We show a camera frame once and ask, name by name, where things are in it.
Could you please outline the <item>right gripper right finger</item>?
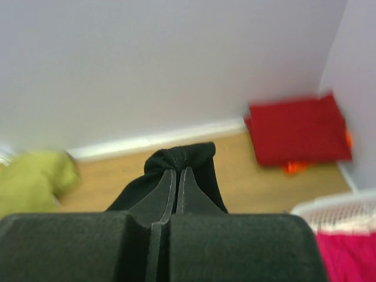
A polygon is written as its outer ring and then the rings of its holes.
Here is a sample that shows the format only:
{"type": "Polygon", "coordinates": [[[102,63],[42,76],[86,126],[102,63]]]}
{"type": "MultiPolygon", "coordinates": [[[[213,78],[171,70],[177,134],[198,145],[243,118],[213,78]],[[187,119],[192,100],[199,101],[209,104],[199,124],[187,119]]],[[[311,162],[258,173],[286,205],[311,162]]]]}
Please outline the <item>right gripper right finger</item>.
{"type": "Polygon", "coordinates": [[[313,232],[291,214],[228,214],[181,173],[170,219],[171,281],[327,281],[313,232]]]}

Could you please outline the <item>black floral t-shirt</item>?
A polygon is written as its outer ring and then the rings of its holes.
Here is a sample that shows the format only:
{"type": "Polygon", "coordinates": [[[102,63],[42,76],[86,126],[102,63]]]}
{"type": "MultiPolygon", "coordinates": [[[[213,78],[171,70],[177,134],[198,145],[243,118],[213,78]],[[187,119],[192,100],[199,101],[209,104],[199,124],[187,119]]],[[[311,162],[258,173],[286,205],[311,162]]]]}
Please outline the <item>black floral t-shirt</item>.
{"type": "Polygon", "coordinates": [[[184,176],[184,169],[190,167],[202,192],[220,210],[227,213],[216,179],[213,160],[215,154],[214,142],[176,146],[154,152],[145,161],[144,174],[127,184],[107,210],[129,210],[154,190],[166,170],[176,172],[178,183],[184,176]]]}

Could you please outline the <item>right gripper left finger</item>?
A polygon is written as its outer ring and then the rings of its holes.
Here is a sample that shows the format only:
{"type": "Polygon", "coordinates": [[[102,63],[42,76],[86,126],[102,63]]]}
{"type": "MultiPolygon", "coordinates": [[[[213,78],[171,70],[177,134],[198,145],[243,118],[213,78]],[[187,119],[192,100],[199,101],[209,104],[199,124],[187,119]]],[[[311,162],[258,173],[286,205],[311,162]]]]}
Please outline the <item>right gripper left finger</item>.
{"type": "Polygon", "coordinates": [[[1,220],[2,281],[168,281],[176,174],[129,210],[1,220]]]}

